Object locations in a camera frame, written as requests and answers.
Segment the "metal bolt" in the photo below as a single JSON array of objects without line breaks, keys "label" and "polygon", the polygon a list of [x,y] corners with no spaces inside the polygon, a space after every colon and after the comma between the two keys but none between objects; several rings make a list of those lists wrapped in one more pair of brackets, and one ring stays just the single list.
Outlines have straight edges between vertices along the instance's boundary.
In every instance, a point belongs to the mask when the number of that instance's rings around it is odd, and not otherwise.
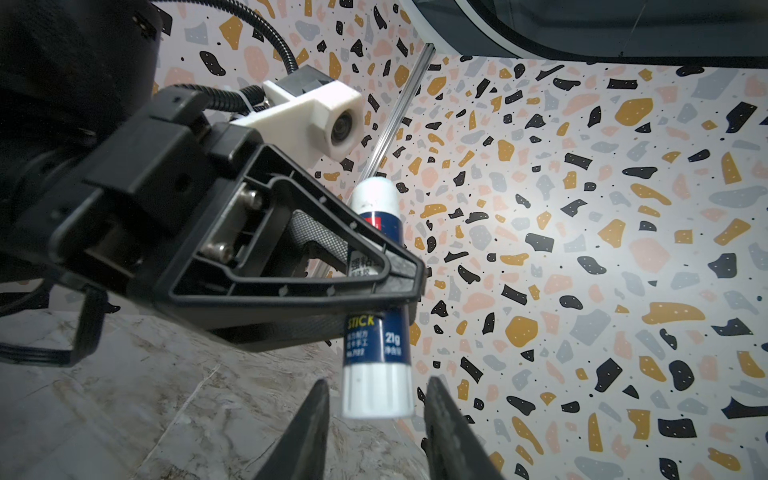
[{"label": "metal bolt", "polygon": [[261,192],[258,190],[242,190],[240,192],[240,201],[246,208],[251,210],[259,210],[264,205],[264,197],[261,196]]},{"label": "metal bolt", "polygon": [[220,263],[229,263],[234,257],[234,249],[231,245],[227,245],[224,242],[219,243],[206,243],[200,253],[203,257],[211,260],[215,260]]}]

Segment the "terrazzo wallpaper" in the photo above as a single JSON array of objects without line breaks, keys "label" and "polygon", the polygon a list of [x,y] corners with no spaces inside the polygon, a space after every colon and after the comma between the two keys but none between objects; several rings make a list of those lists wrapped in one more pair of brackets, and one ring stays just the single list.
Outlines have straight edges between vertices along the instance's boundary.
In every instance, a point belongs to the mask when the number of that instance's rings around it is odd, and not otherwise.
[{"label": "terrazzo wallpaper", "polygon": [[[366,98],[362,143],[344,162],[324,157],[315,178],[348,198],[424,42],[404,9],[363,0],[246,0],[312,65]],[[286,75],[272,45],[240,19],[202,5],[158,3],[164,27],[155,88],[179,83],[242,88]],[[225,121],[209,112],[211,121]]]},{"label": "terrazzo wallpaper", "polygon": [[436,55],[379,174],[506,478],[768,478],[768,72]]}]

